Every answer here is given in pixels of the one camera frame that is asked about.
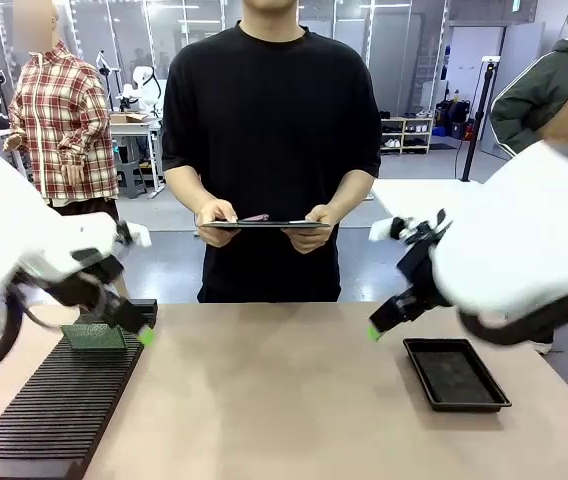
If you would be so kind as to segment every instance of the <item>plaid shirt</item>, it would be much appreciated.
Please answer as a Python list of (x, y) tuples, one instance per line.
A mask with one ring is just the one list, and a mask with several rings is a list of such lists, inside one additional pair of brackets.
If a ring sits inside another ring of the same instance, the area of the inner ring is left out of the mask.
[[(21, 148), (31, 154), (35, 186), (46, 199), (66, 203), (118, 193), (110, 116), (95, 69), (73, 56), (61, 41), (32, 54), (22, 69), (9, 119)], [(82, 165), (75, 188), (62, 165)]]

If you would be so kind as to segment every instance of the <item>black t-shirt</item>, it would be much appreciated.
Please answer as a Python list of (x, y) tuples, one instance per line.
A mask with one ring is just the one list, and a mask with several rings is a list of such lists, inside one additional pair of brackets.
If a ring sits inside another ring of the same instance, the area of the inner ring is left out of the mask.
[[(377, 176), (380, 133), (360, 56), (308, 31), (270, 43), (236, 26), (187, 46), (171, 64), (164, 169), (193, 167), (239, 218), (301, 220), (330, 202), (347, 172)], [(279, 230), (244, 230), (226, 247), (207, 248), (204, 287), (247, 301), (339, 292), (337, 230), (307, 255)]]

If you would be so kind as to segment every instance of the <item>mannequin hand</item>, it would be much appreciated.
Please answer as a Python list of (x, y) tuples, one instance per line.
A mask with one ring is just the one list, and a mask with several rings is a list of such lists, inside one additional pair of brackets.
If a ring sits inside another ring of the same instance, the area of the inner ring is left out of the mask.
[(4, 151), (10, 152), (17, 150), (22, 145), (22, 136), (19, 133), (14, 133), (4, 142)]
[(214, 199), (204, 205), (197, 215), (197, 232), (200, 238), (208, 245), (215, 248), (222, 248), (239, 233), (239, 230), (226, 230), (215, 227), (202, 227), (216, 220), (226, 220), (227, 222), (237, 222), (237, 214), (233, 206), (226, 200)]
[(83, 165), (62, 165), (62, 175), (71, 187), (75, 188), (84, 182)]
[(309, 229), (284, 229), (284, 233), (286, 233), (291, 240), (293, 248), (304, 255), (326, 245), (326, 242), (331, 238), (335, 225), (339, 222), (339, 219), (327, 205), (318, 205), (315, 207), (311, 213), (306, 216), (306, 220), (309, 222), (325, 223), (328, 226)]

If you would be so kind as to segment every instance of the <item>tablet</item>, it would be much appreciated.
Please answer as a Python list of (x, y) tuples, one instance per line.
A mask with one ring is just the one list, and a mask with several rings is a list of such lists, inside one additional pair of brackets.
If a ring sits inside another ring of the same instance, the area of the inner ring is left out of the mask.
[(211, 222), (202, 225), (203, 227), (224, 228), (227, 230), (237, 230), (242, 228), (330, 228), (330, 225), (320, 222), (308, 222), (297, 220), (293, 222), (273, 222), (273, 221), (252, 221), (239, 220), (237, 222)]

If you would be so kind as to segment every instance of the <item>green box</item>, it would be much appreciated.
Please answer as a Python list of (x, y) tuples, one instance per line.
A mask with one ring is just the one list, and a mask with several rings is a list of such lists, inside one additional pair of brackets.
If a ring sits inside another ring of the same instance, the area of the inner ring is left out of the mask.
[(126, 350), (119, 327), (106, 324), (74, 324), (62, 326), (62, 333), (73, 350)]

